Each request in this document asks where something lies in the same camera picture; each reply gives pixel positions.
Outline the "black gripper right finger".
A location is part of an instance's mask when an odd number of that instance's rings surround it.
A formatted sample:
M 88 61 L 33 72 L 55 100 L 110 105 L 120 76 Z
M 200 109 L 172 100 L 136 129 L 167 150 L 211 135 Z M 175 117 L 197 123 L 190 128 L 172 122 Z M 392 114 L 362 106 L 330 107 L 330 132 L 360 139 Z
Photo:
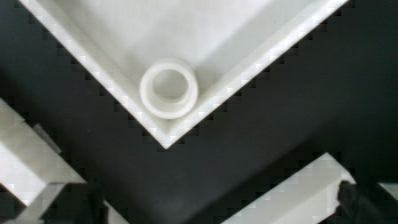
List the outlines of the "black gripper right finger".
M 337 208 L 323 224 L 398 224 L 398 183 L 343 182 Z

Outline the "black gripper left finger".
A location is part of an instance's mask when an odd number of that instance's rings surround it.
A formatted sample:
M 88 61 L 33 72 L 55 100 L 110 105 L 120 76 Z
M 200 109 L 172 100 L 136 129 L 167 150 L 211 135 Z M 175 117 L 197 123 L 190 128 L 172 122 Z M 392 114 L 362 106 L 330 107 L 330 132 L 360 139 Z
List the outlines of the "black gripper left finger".
M 108 224 L 108 207 L 96 184 L 65 184 L 40 220 L 44 224 Z

